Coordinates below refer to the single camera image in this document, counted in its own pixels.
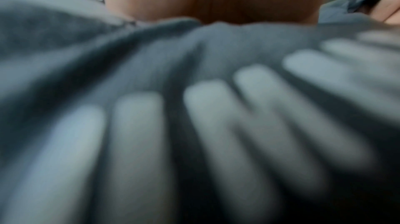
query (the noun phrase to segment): t-shirt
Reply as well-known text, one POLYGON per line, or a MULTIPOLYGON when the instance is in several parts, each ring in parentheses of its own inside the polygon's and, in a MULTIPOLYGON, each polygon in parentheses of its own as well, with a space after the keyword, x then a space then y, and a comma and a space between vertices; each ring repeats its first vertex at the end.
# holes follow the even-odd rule
POLYGON ((399 69, 373 21, 0 0, 0 223, 399 223, 399 69))

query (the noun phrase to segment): person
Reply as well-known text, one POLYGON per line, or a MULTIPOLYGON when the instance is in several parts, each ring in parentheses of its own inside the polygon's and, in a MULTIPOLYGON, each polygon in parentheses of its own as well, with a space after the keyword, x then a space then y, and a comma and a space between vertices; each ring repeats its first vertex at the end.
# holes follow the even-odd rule
POLYGON ((0 223, 398 223, 380 1, 0 0, 0 223))

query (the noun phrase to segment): fabric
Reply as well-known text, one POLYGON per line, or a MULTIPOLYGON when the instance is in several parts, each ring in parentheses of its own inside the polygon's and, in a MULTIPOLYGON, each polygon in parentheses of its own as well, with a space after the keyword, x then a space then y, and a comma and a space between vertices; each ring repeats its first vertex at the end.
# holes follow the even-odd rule
POLYGON ((399 222, 399 30, 102 7, 0 0, 0 223, 399 222))

